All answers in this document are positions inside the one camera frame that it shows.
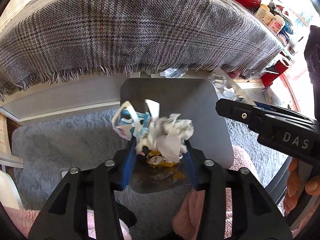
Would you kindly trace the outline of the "person's right hand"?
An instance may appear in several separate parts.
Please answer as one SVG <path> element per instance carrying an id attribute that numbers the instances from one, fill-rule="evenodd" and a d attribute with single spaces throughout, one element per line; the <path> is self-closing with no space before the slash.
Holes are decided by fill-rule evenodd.
<path id="1" fill-rule="evenodd" d="M 288 171 L 289 176 L 287 178 L 286 182 L 286 193 L 283 201 L 283 207 L 287 214 L 290 213 L 291 210 L 293 210 L 298 202 L 298 189 L 302 185 L 300 182 L 300 178 L 297 173 L 298 168 L 298 160 L 295 158 L 292 158 L 291 163 L 289 164 Z M 317 196 L 319 197 L 319 176 L 315 176 L 312 179 L 310 179 L 305 184 L 305 191 L 307 194 L 311 196 Z"/>

